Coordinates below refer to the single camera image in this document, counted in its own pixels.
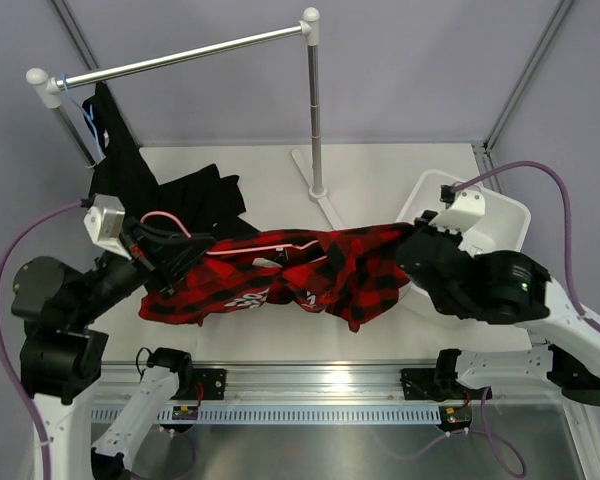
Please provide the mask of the pink clothes hanger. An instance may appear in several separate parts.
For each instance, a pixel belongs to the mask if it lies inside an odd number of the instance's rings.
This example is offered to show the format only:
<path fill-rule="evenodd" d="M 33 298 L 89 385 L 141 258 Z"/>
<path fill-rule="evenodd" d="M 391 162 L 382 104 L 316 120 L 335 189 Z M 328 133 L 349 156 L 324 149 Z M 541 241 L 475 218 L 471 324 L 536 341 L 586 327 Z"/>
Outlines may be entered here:
<path fill-rule="evenodd" d="M 144 228 L 147 231 L 150 231 L 150 228 L 146 225 L 146 221 L 153 217 L 163 217 L 169 219 L 173 222 L 177 230 L 175 232 L 169 231 L 171 235 L 170 240 L 181 241 L 182 243 L 194 243 L 194 242 L 203 242 L 203 241 L 212 241 L 213 237 L 207 233 L 191 233 L 182 223 L 182 221 L 169 212 L 165 211 L 150 211 L 144 214 L 139 220 L 139 226 Z M 296 243 L 277 243 L 277 244 L 269 244 L 269 245 L 256 245 L 254 242 L 248 247 L 245 248 L 222 248 L 212 246 L 210 250 L 207 251 L 207 255 L 209 256 L 223 256 L 223 255 L 234 255 L 234 254 L 245 254 L 245 253 L 259 253 L 268 250 L 278 250 L 278 249 L 294 249 L 298 251 L 306 250 L 309 247 L 317 245 L 317 240 L 308 241 L 301 244 Z"/>

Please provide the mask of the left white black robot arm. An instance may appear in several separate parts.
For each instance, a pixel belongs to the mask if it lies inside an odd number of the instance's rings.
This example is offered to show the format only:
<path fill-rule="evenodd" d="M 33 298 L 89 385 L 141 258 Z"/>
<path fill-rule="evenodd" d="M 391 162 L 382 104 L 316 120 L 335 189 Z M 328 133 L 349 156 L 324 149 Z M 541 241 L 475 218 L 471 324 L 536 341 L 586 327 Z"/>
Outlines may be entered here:
<path fill-rule="evenodd" d="M 131 398 L 93 441 L 92 411 L 108 336 L 89 326 L 144 285 L 173 293 L 185 268 L 214 240 L 208 234 L 167 233 L 95 207 L 85 226 L 104 251 L 91 270 L 80 272 L 43 256 L 23 265 L 14 278 L 11 311 L 26 323 L 19 384 L 41 431 L 42 478 L 129 479 L 166 404 L 192 405 L 192 413 L 174 414 L 174 421 L 199 419 L 203 401 L 223 399 L 226 372 L 196 367 L 180 350 L 155 349 Z"/>

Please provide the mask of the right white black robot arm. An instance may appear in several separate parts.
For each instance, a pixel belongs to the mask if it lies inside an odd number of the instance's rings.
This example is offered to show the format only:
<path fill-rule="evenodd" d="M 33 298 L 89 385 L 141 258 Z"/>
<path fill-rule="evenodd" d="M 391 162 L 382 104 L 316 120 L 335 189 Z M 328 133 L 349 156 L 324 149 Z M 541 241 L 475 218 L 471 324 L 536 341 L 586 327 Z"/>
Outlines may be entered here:
<path fill-rule="evenodd" d="M 515 251 L 475 256 L 461 234 L 420 219 L 396 251 L 397 266 L 458 319 L 516 326 L 545 339 L 528 350 L 486 353 L 445 349 L 434 368 L 402 373 L 404 387 L 438 402 L 478 398 L 501 387 L 546 388 L 600 407 L 600 317 L 576 306 L 546 268 Z"/>

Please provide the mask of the red black plaid shirt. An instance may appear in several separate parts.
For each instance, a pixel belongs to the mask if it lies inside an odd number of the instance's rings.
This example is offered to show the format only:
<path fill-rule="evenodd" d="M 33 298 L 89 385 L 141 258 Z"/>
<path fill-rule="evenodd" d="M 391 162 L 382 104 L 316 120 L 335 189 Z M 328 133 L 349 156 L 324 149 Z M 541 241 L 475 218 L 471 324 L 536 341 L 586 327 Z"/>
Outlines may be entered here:
<path fill-rule="evenodd" d="M 245 248 L 317 240 L 306 250 L 268 250 L 209 256 L 165 298 L 149 293 L 139 316 L 170 325 L 203 324 L 211 314 L 252 310 L 266 303 L 294 303 L 308 313 L 347 322 L 352 332 L 390 310 L 409 278 L 396 264 L 396 250 L 414 231 L 409 223 L 346 230 L 273 230 L 251 238 L 228 239 L 214 246 Z"/>

